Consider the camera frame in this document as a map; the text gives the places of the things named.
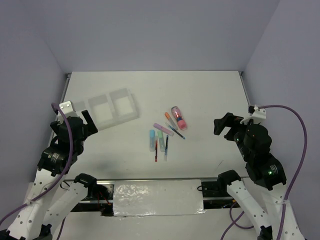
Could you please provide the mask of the pink glue stick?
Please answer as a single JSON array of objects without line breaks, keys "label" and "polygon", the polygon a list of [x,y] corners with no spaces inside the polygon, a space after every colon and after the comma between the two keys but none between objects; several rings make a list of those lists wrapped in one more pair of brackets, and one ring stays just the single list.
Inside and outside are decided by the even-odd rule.
[{"label": "pink glue stick", "polygon": [[187,124],[186,124],[186,121],[183,119],[183,116],[182,116],[182,113],[181,113],[180,109],[177,106],[173,106],[171,108],[171,113],[174,116],[179,129],[180,130],[186,130],[187,129]]}]

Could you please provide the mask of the light blue gel pen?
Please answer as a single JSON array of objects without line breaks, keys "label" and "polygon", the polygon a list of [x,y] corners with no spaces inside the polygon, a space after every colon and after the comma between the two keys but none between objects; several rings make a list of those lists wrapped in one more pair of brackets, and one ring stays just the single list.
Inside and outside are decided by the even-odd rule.
[{"label": "light blue gel pen", "polygon": [[182,134],[180,134],[176,129],[174,129],[170,124],[167,122],[164,123],[167,127],[169,127],[173,132],[175,132],[178,136],[180,136],[182,139],[186,139]]}]

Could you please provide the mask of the blue highlighter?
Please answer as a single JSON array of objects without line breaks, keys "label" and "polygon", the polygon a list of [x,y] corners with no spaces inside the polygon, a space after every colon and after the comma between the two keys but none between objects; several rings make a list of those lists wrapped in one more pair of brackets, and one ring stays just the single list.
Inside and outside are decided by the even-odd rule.
[{"label": "blue highlighter", "polygon": [[149,131],[149,150],[151,152],[154,152],[155,151],[155,131],[153,129],[151,129]]}]

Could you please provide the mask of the orange capped pen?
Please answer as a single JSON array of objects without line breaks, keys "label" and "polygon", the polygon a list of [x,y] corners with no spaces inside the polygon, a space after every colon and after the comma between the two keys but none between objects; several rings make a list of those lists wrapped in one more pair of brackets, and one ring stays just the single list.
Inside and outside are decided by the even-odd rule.
[{"label": "orange capped pen", "polygon": [[170,122],[170,125],[175,129],[178,130],[177,125],[175,124],[175,122],[173,121],[173,119],[171,118],[170,114],[168,112],[164,113],[165,117],[167,118],[167,120]]}]

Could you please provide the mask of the purple highlighter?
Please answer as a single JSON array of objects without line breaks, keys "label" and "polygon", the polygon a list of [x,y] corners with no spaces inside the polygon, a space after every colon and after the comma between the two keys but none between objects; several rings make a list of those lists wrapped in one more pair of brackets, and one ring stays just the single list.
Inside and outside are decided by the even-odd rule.
[{"label": "purple highlighter", "polygon": [[165,128],[164,126],[162,126],[162,125],[160,125],[158,123],[154,123],[153,127],[158,129],[159,131],[162,131],[163,133],[165,133],[165,134],[167,134],[167,135],[169,135],[171,137],[174,135],[174,133],[171,130]]}]

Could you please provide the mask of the dark blue gel pen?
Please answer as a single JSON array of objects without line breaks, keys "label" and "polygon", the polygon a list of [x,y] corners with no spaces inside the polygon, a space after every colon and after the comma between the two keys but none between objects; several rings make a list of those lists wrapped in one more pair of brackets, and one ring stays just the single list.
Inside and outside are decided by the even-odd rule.
[{"label": "dark blue gel pen", "polygon": [[165,149],[164,149],[164,161],[168,161],[168,143],[169,143],[169,135],[166,135],[165,139]]}]

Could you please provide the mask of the red gel pen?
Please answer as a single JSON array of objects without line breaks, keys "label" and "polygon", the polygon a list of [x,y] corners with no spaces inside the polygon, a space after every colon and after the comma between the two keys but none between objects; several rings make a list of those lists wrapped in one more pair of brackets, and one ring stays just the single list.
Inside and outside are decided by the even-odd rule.
[{"label": "red gel pen", "polygon": [[158,140],[155,140],[155,156],[154,156],[154,161],[157,163],[158,162]]}]

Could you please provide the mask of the green highlighter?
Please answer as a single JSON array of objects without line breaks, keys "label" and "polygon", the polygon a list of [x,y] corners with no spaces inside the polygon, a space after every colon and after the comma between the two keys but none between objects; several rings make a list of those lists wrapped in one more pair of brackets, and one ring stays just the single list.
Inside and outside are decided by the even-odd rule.
[{"label": "green highlighter", "polygon": [[158,130],[157,136],[158,136],[158,143],[159,143],[160,151],[164,152],[165,151],[165,140],[164,140],[163,132],[161,130]]}]

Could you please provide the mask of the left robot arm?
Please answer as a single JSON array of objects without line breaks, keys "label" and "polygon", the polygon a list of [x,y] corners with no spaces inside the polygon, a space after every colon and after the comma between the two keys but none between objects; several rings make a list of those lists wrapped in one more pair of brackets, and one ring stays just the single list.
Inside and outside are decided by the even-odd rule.
[{"label": "left robot arm", "polygon": [[51,240],[80,201],[97,196],[97,179],[81,173],[64,194],[53,201],[71,165],[83,153],[84,141],[98,132],[87,110],[82,111],[83,117],[72,116],[61,108],[55,112],[62,117],[50,124],[56,136],[41,154],[27,199],[22,206],[7,214],[8,217],[17,216],[7,229],[1,230],[2,240]]}]

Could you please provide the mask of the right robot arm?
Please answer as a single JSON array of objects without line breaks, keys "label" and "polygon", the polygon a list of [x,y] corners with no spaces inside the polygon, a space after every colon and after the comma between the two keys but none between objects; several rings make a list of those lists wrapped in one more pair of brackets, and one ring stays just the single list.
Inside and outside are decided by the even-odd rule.
[{"label": "right robot arm", "polygon": [[219,174],[216,181],[202,182],[198,190],[204,197],[231,196],[250,219],[259,240],[303,240],[286,197],[289,187],[284,168],[271,154],[272,139],[261,125],[265,118],[265,115],[255,113],[243,118],[228,112],[213,121],[214,135],[229,128],[224,138],[236,143],[250,180],[261,192],[265,208],[249,193],[235,170]]}]

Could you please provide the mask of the white three-compartment tray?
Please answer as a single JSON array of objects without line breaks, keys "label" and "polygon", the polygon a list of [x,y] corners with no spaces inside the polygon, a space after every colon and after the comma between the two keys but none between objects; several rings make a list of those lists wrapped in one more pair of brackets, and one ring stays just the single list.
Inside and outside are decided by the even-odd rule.
[{"label": "white three-compartment tray", "polygon": [[73,103],[73,106],[78,115],[87,110],[99,131],[139,117],[136,103],[128,88],[77,100]]}]

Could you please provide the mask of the silver foil sheet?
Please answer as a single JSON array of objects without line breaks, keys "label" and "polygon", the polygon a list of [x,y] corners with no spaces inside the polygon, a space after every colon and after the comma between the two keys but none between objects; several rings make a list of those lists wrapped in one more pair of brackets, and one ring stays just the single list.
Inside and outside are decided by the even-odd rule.
[{"label": "silver foil sheet", "polygon": [[119,217],[184,216],[205,213],[201,185],[193,180],[119,181],[113,214]]}]

